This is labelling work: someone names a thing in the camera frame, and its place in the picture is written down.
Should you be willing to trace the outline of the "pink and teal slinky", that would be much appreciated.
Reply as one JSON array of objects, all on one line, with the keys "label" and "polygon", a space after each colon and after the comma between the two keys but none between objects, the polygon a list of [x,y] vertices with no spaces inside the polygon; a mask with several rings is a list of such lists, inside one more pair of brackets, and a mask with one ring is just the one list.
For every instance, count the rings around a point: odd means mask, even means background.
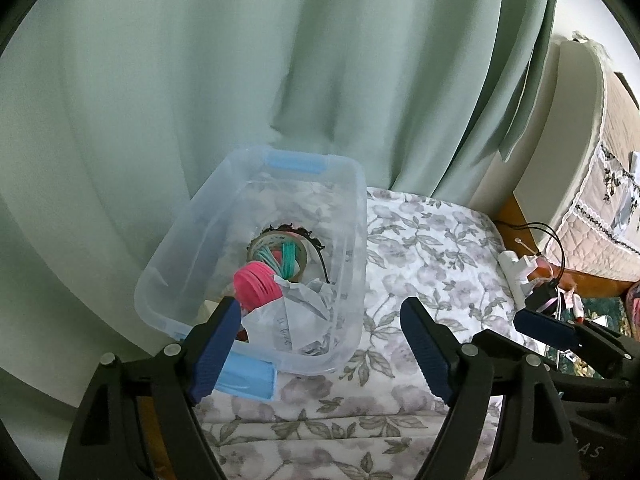
[{"label": "pink and teal slinky", "polygon": [[280,299],[283,292],[276,278],[280,276],[258,261],[239,268],[232,276],[232,287],[241,309],[250,313]]}]

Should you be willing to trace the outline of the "white paper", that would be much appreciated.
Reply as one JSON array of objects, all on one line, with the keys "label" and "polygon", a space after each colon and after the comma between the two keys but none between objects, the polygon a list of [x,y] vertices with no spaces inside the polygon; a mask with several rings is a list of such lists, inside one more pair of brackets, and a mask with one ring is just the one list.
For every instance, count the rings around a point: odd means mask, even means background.
[{"label": "white paper", "polygon": [[276,276],[281,296],[247,313],[248,342],[271,350],[321,356],[329,351],[335,287],[316,278],[294,283]]}]

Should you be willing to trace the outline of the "tape roll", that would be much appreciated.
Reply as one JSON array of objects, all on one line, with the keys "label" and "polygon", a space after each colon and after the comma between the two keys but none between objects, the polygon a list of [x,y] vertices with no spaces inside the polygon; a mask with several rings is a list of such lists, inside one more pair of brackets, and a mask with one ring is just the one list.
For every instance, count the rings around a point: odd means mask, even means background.
[{"label": "tape roll", "polygon": [[306,270],[308,252],[297,234],[272,230],[263,232],[250,242],[246,261],[265,263],[280,278],[299,282]]}]

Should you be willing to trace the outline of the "floral bed sheet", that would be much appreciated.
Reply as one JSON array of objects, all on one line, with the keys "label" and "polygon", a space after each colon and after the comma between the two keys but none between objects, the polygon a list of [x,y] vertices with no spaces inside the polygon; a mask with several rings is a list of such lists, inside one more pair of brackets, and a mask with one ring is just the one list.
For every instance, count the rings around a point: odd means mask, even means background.
[{"label": "floral bed sheet", "polygon": [[345,366],[283,374],[270,402],[214,392],[196,407],[230,479],[412,479],[447,415],[400,327],[404,300],[468,342],[493,330],[526,347],[498,257],[503,241],[481,212],[370,188],[363,329]]}]

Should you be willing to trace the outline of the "white power strip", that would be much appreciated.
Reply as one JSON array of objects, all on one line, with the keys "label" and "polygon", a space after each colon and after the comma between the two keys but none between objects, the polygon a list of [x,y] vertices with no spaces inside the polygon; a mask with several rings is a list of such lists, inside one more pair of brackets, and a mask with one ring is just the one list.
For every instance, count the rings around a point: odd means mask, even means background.
[{"label": "white power strip", "polygon": [[542,283],[542,278],[529,278],[538,269],[536,256],[519,257],[512,250],[505,250],[498,257],[502,273],[506,277],[516,308],[525,308],[526,299]]}]

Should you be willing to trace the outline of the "black headband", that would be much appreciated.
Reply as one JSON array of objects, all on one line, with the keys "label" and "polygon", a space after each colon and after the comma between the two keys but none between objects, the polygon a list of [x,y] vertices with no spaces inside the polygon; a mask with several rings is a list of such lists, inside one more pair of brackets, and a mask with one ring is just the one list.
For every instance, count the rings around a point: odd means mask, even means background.
[{"label": "black headband", "polygon": [[320,269],[323,281],[326,283],[329,281],[328,267],[326,266],[326,259],[323,255],[323,251],[326,249],[326,246],[322,244],[322,241],[319,240],[318,237],[314,236],[314,233],[311,232],[311,230],[307,230],[303,226],[294,226],[292,223],[285,223],[280,224],[280,226],[267,226],[262,230],[262,232],[260,232],[260,234],[272,230],[288,231],[297,234],[302,239],[302,242],[306,246],[308,252],[308,263],[305,272],[311,264],[316,264]]}]

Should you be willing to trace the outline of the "clear plastic storage bin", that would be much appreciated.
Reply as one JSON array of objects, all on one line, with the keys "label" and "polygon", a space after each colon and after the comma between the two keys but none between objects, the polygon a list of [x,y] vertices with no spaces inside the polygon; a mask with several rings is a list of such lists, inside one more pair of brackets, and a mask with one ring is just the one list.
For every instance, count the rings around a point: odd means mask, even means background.
[{"label": "clear plastic storage bin", "polygon": [[235,300],[238,338],[216,385],[232,396],[269,401],[282,373],[336,370],[362,332],[366,197],[362,167],[350,158],[232,152],[143,270],[137,314],[183,340]]}]

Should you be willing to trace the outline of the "green curtain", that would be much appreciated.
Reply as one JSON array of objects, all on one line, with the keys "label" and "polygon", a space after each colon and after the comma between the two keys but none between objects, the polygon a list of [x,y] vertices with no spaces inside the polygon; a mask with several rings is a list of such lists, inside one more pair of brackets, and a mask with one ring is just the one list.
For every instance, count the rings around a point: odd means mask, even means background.
[{"label": "green curtain", "polygon": [[553,0],[1,0],[1,366],[76,404],[162,337],[144,264],[235,148],[466,203],[521,139]]}]

